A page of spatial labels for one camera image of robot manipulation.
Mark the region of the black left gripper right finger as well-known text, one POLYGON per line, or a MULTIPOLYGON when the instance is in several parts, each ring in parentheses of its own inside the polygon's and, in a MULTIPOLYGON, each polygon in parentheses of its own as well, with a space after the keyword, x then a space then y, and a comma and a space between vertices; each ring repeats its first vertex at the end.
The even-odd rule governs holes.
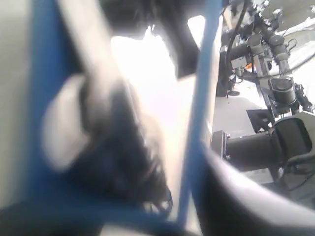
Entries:
POLYGON ((205 236, 313 236, 314 211, 262 187, 200 145, 194 203, 205 236))

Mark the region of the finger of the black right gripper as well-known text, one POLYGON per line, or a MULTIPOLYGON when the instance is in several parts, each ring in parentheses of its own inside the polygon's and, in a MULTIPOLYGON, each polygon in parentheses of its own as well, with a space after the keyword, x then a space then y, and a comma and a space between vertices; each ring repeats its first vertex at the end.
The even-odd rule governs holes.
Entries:
POLYGON ((177 79, 194 74, 199 48, 188 26, 183 0, 105 0, 103 11, 115 36, 143 39, 146 30, 160 36, 177 79))

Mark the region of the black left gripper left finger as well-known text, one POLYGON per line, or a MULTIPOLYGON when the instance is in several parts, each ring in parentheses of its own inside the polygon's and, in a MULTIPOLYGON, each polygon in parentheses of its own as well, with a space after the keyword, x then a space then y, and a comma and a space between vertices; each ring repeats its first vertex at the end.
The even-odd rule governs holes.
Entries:
POLYGON ((0 211, 2 236, 185 236, 175 223, 138 209, 87 201, 28 199, 0 211))

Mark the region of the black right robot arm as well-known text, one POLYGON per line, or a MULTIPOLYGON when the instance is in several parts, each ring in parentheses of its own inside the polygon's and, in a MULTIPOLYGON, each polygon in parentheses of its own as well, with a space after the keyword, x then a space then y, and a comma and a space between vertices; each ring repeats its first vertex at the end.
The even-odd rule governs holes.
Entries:
MULTIPOLYGON (((197 70, 199 48, 188 27, 188 19, 204 15, 203 0, 103 0, 101 6, 115 34, 136 38, 150 26, 164 40, 175 63, 176 76, 182 79, 197 70)), ((258 115, 273 121, 281 109, 297 112, 299 106, 312 110, 301 85, 289 77, 289 49, 284 37, 275 33, 279 17, 265 21, 262 5, 251 0, 223 0, 222 11, 231 8, 238 15, 236 26, 223 33, 226 50, 220 54, 217 95, 227 95, 235 84, 236 67, 232 61, 244 57, 253 72, 239 78, 256 84, 267 106, 249 110, 255 134, 242 138, 224 138, 225 156, 235 167, 250 170, 263 167, 297 165, 310 159, 312 142, 298 120, 274 122, 268 127, 258 115)))

